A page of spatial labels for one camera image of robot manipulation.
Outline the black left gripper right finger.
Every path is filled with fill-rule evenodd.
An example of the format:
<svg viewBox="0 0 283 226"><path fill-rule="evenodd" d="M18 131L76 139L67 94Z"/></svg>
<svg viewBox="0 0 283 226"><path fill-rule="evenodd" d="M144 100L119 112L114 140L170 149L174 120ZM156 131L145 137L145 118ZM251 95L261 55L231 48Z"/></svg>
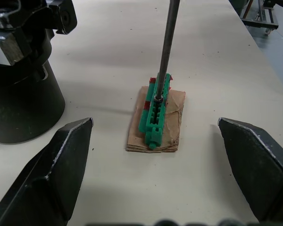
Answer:
<svg viewBox="0 0 283 226"><path fill-rule="evenodd" d="M283 148L252 124L219 118L218 126L233 176L254 216L283 224Z"/></svg>

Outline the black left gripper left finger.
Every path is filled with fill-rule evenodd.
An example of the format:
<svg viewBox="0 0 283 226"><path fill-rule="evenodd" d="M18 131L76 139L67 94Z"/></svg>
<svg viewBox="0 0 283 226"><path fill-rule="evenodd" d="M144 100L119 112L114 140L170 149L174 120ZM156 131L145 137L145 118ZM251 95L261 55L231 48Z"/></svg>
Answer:
<svg viewBox="0 0 283 226"><path fill-rule="evenodd" d="M85 173L93 119L66 124L22 169L0 201L0 226L65 226Z"/></svg>

